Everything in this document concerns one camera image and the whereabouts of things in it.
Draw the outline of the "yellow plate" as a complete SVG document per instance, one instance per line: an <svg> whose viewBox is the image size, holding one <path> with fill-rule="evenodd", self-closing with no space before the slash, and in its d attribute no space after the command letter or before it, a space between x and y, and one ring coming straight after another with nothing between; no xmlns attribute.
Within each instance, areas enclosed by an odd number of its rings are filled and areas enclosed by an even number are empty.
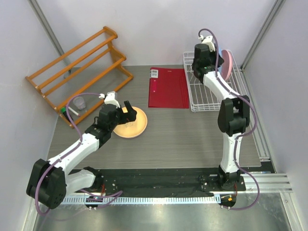
<svg viewBox="0 0 308 231"><path fill-rule="evenodd" d="M136 120L116 126L114 133L119 137L126 139L135 138L141 135L147 127L148 119L146 113L138 107L133 106L132 108L137 112Z"/></svg>

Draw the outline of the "blue plate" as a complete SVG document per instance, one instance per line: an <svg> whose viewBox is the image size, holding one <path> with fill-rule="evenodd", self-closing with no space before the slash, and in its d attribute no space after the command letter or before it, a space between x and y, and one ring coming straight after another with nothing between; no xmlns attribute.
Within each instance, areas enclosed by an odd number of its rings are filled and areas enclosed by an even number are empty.
<svg viewBox="0 0 308 231"><path fill-rule="evenodd" d="M219 53L219 56L222 58L221 48L220 47L218 47L218 53Z"/></svg>

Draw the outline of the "pink plate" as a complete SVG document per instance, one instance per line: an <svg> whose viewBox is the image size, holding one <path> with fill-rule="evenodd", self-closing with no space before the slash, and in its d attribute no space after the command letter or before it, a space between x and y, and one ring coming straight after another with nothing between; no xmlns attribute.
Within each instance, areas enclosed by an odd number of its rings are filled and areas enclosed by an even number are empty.
<svg viewBox="0 0 308 231"><path fill-rule="evenodd" d="M231 53L228 50L222 50L221 51L221 57L224 60L224 63L221 65L221 76L222 78L227 81L232 73L232 56Z"/></svg>

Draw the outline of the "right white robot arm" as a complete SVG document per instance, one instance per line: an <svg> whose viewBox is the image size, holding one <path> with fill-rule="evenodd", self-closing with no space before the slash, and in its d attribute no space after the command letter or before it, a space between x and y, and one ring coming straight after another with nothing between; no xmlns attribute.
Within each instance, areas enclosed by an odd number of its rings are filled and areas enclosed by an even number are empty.
<svg viewBox="0 0 308 231"><path fill-rule="evenodd" d="M218 186L231 191L240 182L238 163L246 128L250 125L250 99L234 91L218 72L224 60L218 50L207 44L196 44L192 70L194 76L220 100L218 128L223 134L223 154L218 167Z"/></svg>

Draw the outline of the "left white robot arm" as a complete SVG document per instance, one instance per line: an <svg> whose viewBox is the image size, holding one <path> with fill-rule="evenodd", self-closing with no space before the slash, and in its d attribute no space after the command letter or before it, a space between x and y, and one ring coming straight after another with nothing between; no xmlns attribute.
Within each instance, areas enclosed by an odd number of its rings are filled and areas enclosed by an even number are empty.
<svg viewBox="0 0 308 231"><path fill-rule="evenodd" d="M76 191L90 189L97 192L102 188L103 176L98 170L85 167L77 173L71 171L88 155L100 149L118 125L136 120L137 111L125 101L125 108L105 103L95 117L94 123L81 138L62 153L49 159L39 159L32 168L26 194L35 200L35 206L43 204L55 209L63 199Z"/></svg>

